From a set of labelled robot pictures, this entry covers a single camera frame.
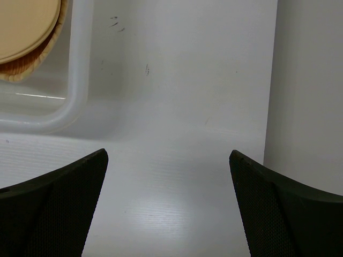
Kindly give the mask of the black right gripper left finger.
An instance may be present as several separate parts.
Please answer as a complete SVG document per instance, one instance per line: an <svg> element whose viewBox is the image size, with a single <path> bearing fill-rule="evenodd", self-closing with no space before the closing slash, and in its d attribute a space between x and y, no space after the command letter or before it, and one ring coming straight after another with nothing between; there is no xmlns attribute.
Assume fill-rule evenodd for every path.
<svg viewBox="0 0 343 257"><path fill-rule="evenodd" d="M81 256L108 166L99 149L1 189L1 256Z"/></svg>

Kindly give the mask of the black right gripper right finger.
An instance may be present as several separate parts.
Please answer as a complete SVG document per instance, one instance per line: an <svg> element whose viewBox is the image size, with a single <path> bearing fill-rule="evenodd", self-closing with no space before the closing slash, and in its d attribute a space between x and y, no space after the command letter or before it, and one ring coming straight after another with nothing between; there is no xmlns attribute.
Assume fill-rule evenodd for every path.
<svg viewBox="0 0 343 257"><path fill-rule="evenodd" d="M342 196L234 150L230 173L251 256L342 256Z"/></svg>

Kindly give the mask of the beige plate with bear print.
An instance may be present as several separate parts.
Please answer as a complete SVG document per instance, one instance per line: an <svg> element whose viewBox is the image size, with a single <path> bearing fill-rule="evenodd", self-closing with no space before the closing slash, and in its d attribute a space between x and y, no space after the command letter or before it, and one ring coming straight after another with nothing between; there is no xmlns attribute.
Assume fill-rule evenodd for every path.
<svg viewBox="0 0 343 257"><path fill-rule="evenodd" d="M37 48L57 23L61 1L1 1L1 64Z"/></svg>

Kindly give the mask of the woven bamboo fan-shaped tray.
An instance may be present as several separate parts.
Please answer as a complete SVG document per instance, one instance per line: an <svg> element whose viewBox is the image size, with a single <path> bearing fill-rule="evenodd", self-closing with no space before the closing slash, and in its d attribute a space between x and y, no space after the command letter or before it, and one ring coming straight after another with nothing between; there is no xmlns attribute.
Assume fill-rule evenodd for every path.
<svg viewBox="0 0 343 257"><path fill-rule="evenodd" d="M1 81L21 82L38 69L52 51L61 34L68 5L68 0L61 1L60 13L55 27L36 49L16 60L1 64Z"/></svg>

